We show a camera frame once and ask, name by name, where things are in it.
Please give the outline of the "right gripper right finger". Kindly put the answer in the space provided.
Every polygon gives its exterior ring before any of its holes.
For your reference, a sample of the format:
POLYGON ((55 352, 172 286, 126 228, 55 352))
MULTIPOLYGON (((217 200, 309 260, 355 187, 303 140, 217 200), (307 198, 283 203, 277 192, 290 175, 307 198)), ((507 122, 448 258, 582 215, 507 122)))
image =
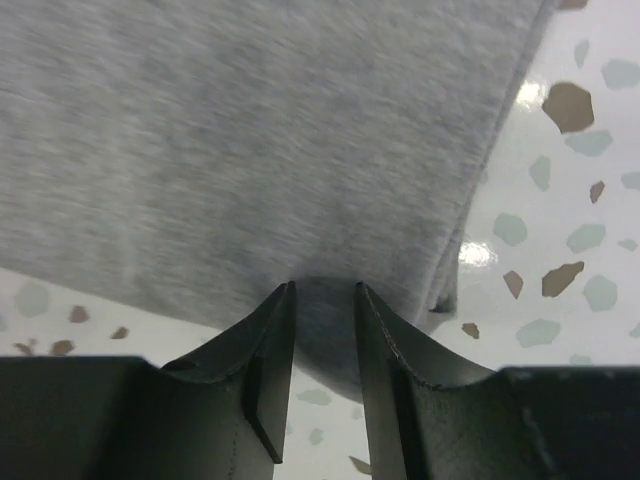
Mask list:
POLYGON ((354 321, 377 479, 635 479, 635 367, 471 362, 365 284, 354 321))

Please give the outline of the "grey tank top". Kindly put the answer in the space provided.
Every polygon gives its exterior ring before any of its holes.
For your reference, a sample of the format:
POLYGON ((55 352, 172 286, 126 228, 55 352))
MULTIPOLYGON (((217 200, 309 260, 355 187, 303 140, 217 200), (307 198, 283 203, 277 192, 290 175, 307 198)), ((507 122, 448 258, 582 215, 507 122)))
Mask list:
POLYGON ((361 397, 357 282, 451 312, 470 204, 554 1, 5 1, 1 265, 225 328, 298 289, 361 397))

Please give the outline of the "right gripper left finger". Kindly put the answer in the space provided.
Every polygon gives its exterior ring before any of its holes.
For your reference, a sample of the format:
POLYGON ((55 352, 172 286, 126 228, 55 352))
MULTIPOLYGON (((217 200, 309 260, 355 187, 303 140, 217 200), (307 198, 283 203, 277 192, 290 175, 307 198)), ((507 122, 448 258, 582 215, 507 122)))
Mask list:
POLYGON ((283 460, 296 330, 285 283, 155 367, 131 356, 5 357, 5 479, 269 479, 283 460))

